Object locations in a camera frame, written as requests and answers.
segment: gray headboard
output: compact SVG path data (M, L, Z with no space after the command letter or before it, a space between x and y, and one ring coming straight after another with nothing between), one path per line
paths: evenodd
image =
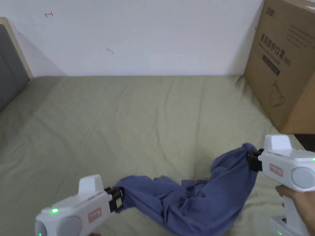
M30 70L5 18L0 18L0 111L30 80Z

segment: green led light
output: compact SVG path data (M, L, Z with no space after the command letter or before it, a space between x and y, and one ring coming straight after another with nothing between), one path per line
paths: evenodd
M58 209L57 209L57 208L52 209L52 210L51 210L51 214L58 214Z

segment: finger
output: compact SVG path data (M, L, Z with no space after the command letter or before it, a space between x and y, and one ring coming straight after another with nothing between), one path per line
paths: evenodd
M294 190L284 186L284 185L280 185L280 186L276 186L276 191L279 193L279 195L281 197L283 196L287 196L289 198L293 198L294 194L296 193Z

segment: wall mark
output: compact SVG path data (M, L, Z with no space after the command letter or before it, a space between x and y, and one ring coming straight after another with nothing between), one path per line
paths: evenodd
M50 14L45 13L45 16L46 16L46 17L49 17L49 15L54 16L51 11L50 11Z
M110 51L114 55L114 52L111 49L107 48L107 51Z

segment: black label on box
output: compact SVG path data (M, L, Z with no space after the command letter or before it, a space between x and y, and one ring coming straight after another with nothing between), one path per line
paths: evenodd
M269 68L277 75L279 76L280 70L265 56L265 54L262 56L262 60L269 66Z

